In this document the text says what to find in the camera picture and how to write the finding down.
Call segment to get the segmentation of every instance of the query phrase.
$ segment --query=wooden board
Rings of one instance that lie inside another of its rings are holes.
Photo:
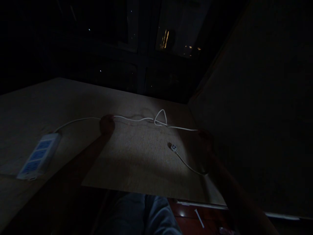
[[[168,124],[196,127],[187,105],[62,78],[0,96],[0,104],[0,230],[47,179],[100,135],[95,119],[62,128],[47,173],[33,182],[14,179],[41,137],[64,123],[105,114],[154,118],[165,109]],[[158,119],[165,121],[163,115]],[[115,132],[84,186],[225,204],[211,181],[191,172],[168,147],[177,145],[194,169],[204,170],[200,166],[206,166],[206,158],[196,132],[157,127],[153,121],[115,122]]]

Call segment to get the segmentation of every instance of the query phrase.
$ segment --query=white cable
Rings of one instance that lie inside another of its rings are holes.
[[[160,114],[162,111],[164,112],[165,123],[160,122],[160,121],[157,120],[157,117],[159,116],[159,114]],[[115,118],[123,118],[123,119],[129,120],[129,121],[153,120],[153,121],[154,121],[154,124],[155,124],[156,126],[166,126],[166,127],[168,127],[168,128],[177,128],[177,129],[182,129],[182,130],[186,130],[186,131],[197,131],[197,129],[187,129],[187,128],[183,128],[183,127],[168,126],[168,125],[167,125],[166,113],[165,113],[165,110],[164,110],[164,109],[161,109],[161,110],[157,113],[157,115],[156,115],[156,117],[155,117],[154,119],[153,119],[153,118],[150,118],[150,117],[145,117],[145,118],[142,118],[142,119],[140,119],[140,120],[133,120],[133,119],[129,119],[129,118],[126,118],[126,117],[123,117],[123,116],[118,116],[118,115],[116,115],[116,116],[114,116],[114,117],[115,117]],[[70,122],[65,123],[64,125],[58,127],[58,128],[54,131],[54,133],[56,133],[58,130],[60,130],[61,128],[65,127],[66,125],[71,124],[72,122],[81,121],[81,120],[86,120],[86,119],[93,119],[93,118],[94,118],[94,117],[86,117],[86,118],[81,118],[81,119],[76,119],[76,120],[70,121]]]
[[[70,121],[70,122],[65,123],[64,125],[58,127],[58,128],[54,131],[54,133],[56,133],[58,130],[60,130],[61,128],[65,127],[66,125],[71,124],[72,122],[81,121],[81,120],[86,120],[86,119],[93,119],[93,118],[94,118],[94,117],[86,117],[86,118],[81,118],[81,119],[76,119],[76,120]]]
[[[194,173],[197,173],[198,175],[202,175],[202,176],[205,176],[205,175],[208,174],[208,172],[201,173],[201,172],[197,172],[196,170],[192,169],[192,168],[182,159],[182,157],[178,154],[178,152],[177,152],[177,146],[172,145],[172,146],[171,146],[171,150],[172,150],[174,153],[176,153],[177,156],[180,158],[180,160],[182,160],[182,162],[183,162],[190,170],[192,170]]]
[[[160,121],[157,120],[157,117],[159,116],[159,114],[160,114],[162,111],[164,112],[165,123],[160,122]],[[123,116],[114,116],[114,117],[115,117],[115,118],[123,118],[123,119],[129,120],[129,121],[142,121],[142,120],[149,119],[149,120],[153,120],[153,121],[154,121],[154,124],[155,124],[156,126],[166,126],[166,127],[168,127],[168,128],[177,128],[177,129],[182,129],[182,130],[186,130],[186,131],[197,131],[197,129],[187,129],[187,128],[183,128],[183,127],[168,126],[168,125],[167,125],[167,117],[166,117],[166,113],[165,113],[165,110],[164,110],[164,109],[161,109],[161,110],[157,113],[157,115],[156,115],[156,117],[155,117],[154,119],[153,119],[153,118],[150,118],[150,117],[145,117],[145,118],[142,118],[142,119],[140,119],[140,120],[133,120],[133,119],[125,118],[125,117],[123,117]]]

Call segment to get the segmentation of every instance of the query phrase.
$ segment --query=blue outlet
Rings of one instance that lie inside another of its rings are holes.
[[[34,152],[29,160],[32,161],[32,160],[37,160],[37,159],[42,158],[45,155],[46,151],[47,150],[45,149],[45,150],[40,150],[40,151]]]
[[[40,163],[40,160],[39,161],[35,161],[35,162],[27,163],[27,165],[25,166],[25,168],[22,171],[22,173],[27,173],[27,172],[36,170],[37,167],[39,166],[39,163]]]
[[[52,140],[48,140],[48,141],[41,141],[37,147],[37,149],[46,149],[47,147],[49,147],[50,143],[52,142]]]

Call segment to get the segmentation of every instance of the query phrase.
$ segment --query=power strip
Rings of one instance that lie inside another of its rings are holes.
[[[35,180],[39,175],[44,174],[60,139],[61,135],[58,133],[44,135],[16,178]]]

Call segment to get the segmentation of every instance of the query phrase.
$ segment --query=person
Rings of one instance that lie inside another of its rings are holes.
[[[63,166],[18,212],[2,234],[58,234],[67,205],[114,129],[113,115],[100,120],[101,135]],[[241,234],[278,234],[264,212],[249,198],[213,151],[213,137],[199,136],[209,158],[209,175],[221,192]],[[109,217],[99,220],[96,234],[182,234],[164,197],[120,192]]]

